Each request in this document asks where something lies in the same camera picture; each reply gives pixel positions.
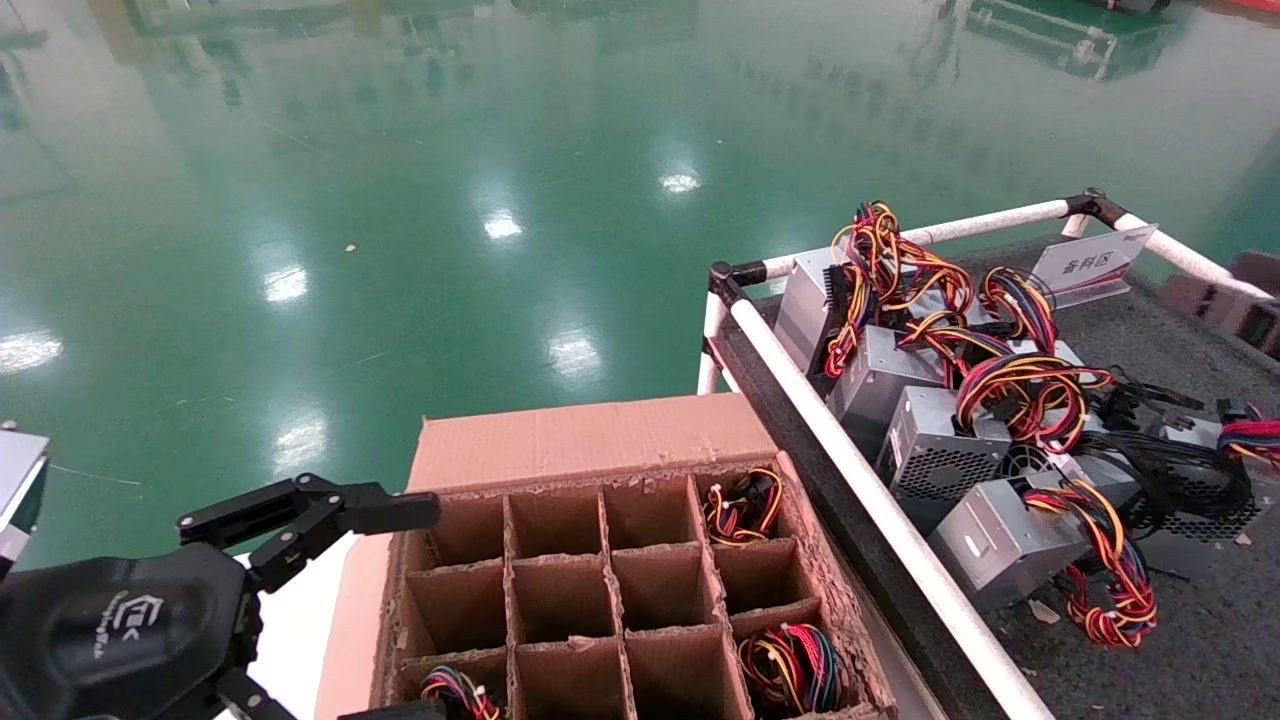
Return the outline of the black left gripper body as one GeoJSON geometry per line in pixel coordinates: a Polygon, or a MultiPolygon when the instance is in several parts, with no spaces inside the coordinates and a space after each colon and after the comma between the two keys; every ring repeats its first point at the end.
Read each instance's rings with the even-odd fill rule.
{"type": "Polygon", "coordinates": [[[5,719],[214,719],[255,659],[247,570],[209,544],[91,559],[3,582],[5,719]]]}

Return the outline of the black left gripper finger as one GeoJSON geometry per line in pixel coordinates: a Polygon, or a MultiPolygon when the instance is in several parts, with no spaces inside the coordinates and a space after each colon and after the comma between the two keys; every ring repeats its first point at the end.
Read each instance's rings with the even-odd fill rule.
{"type": "MultiPolygon", "coordinates": [[[[236,719],[294,719],[284,705],[242,669],[224,673],[216,682],[216,693],[236,719]]],[[[439,703],[420,700],[343,714],[337,719],[447,719],[447,714],[439,703]]]]}
{"type": "Polygon", "coordinates": [[[340,486],[303,473],[188,512],[177,529],[182,544],[218,550],[262,538],[246,588],[274,593],[348,534],[428,530],[440,518],[434,492],[390,495],[375,482],[340,486]]]}

